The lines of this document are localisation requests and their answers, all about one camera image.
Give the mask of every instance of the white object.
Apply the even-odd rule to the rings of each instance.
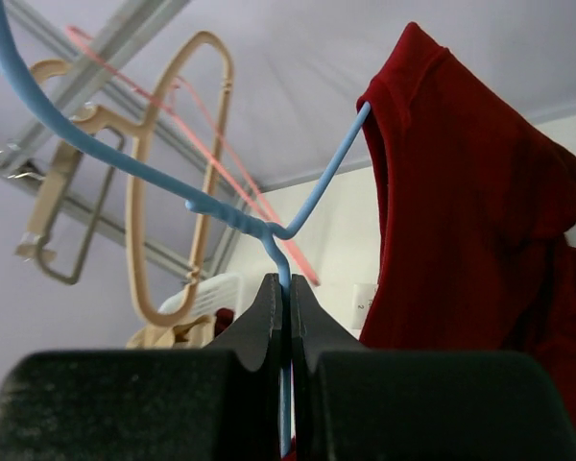
[[[375,283],[354,283],[352,289],[352,328],[362,329],[377,291]]]
[[[196,300],[188,317],[214,315],[222,307],[234,311],[236,319],[243,313],[243,276],[236,273],[220,274],[199,282]],[[159,309],[162,314],[177,312],[183,301],[183,291],[172,296]]]

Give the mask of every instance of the red hoodie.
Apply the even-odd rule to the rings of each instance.
[[[361,341],[528,352],[576,427],[576,157],[416,24],[365,101],[382,238]]]

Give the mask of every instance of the blue wire hanger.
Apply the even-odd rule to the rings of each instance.
[[[365,103],[360,109],[356,120],[354,120],[348,134],[340,144],[332,160],[326,166],[314,190],[292,222],[284,228],[276,223],[266,223],[243,213],[229,204],[220,202],[185,182],[181,182],[172,176],[162,173],[145,163],[141,163],[117,151],[73,125],[54,107],[30,75],[28,66],[24,60],[21,59],[15,46],[2,0],[0,0],[0,69],[15,93],[17,93],[19,98],[38,120],[70,145],[119,170],[137,176],[146,182],[182,197],[186,200],[186,207],[195,213],[213,216],[228,226],[259,239],[269,257],[277,265],[282,301],[284,304],[284,315],[286,315],[288,319],[290,318],[290,265],[286,256],[277,246],[274,237],[289,240],[293,238],[303,224],[305,224],[305,221],[323,196],[330,180],[337,172],[349,147],[352,145],[352,142],[354,142],[354,138],[360,131],[363,122],[369,115],[371,110],[369,103]],[[279,438],[280,453],[282,456],[290,449],[290,371],[291,365],[288,359],[282,366],[279,382]]]

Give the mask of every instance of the pink hanger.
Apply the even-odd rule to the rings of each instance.
[[[207,161],[209,161],[209,163],[211,163],[218,170],[218,172],[222,175],[222,177],[234,188],[234,190],[237,192],[237,194],[239,194],[239,196],[256,213],[258,213],[263,219],[265,219],[267,221],[273,221],[273,222],[276,222],[278,224],[281,224],[279,221],[279,217],[274,212],[274,210],[272,209],[269,202],[262,195],[262,192],[260,191],[260,189],[258,188],[256,183],[254,182],[254,180],[252,179],[252,177],[250,176],[250,174],[246,170],[241,159],[237,156],[237,154],[234,152],[234,150],[230,147],[230,145],[226,141],[225,137],[218,130],[218,127],[216,126],[215,122],[213,121],[213,118],[211,117],[211,115],[209,114],[209,111],[206,109],[206,107],[203,104],[203,101],[201,100],[201,98],[196,93],[196,91],[194,90],[194,88],[192,87],[192,85],[190,83],[188,83],[184,78],[177,76],[176,82],[174,83],[173,89],[170,93],[170,103],[165,104],[163,101],[158,101],[151,93],[146,91],[144,88],[142,88],[140,85],[135,83],[133,80],[131,80],[126,75],[122,74],[119,70],[115,69],[110,64],[105,62],[91,48],[89,48],[89,46],[87,46],[87,42],[92,40],[92,37],[89,36],[86,32],[84,32],[83,30],[81,30],[80,28],[78,28],[76,26],[67,26],[66,27],[66,34],[68,35],[70,40],[73,41],[73,43],[75,43],[79,48],[81,48],[81,50],[86,55],[88,55],[94,61],[98,62],[100,65],[102,65],[112,75],[114,75],[118,79],[125,82],[128,86],[130,86],[132,88],[132,90],[134,92],[143,96],[145,99],[150,101],[152,104],[154,104],[158,108],[161,108],[165,112],[167,112],[171,116],[171,119],[185,133],[185,135],[188,137],[190,142],[192,142],[194,147],[196,147],[201,153],[203,153],[203,155],[205,156]],[[235,165],[237,166],[237,168],[239,169],[239,171],[243,175],[243,177],[246,180],[246,182],[248,183],[248,185],[252,188],[252,191],[255,195],[255,200],[260,201],[260,203],[264,206],[265,209],[261,208],[259,206],[259,204],[252,197],[250,197],[250,195],[243,189],[243,187],[241,187],[241,184],[239,184],[239,182],[230,174],[230,172],[224,167],[224,165],[222,163],[220,163],[211,154],[211,152],[206,148],[206,146],[204,146],[204,144],[194,134],[194,132],[190,129],[190,127],[188,127],[186,125],[186,123],[183,120],[181,120],[179,118],[179,116],[175,113],[175,110],[174,110],[175,91],[177,89],[179,89],[182,85],[192,95],[194,102],[199,107],[199,109],[202,111],[205,120],[211,126],[211,128],[214,129],[214,131],[215,131],[216,135],[218,136],[218,138],[220,139],[222,145],[227,150],[228,154],[230,155],[230,157],[234,161]],[[295,260],[295,262],[299,266],[300,270],[302,271],[303,275],[306,276],[309,279],[309,281],[311,281],[314,285],[316,285],[316,286],[320,285],[320,280],[318,279],[316,272],[311,267],[311,265],[309,264],[309,262],[307,261],[307,259],[303,255],[303,253],[300,251],[297,244],[292,240],[282,240],[281,243],[284,246],[284,248],[286,249],[286,251],[288,252],[288,254]]]

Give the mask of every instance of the white plastic basket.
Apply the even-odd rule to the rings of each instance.
[[[234,311],[236,319],[243,313],[243,276],[236,273],[220,274],[199,283],[196,301],[190,310],[190,317],[215,314],[219,309],[226,308]],[[183,294],[180,291],[172,296],[159,309],[163,314],[177,312]]]

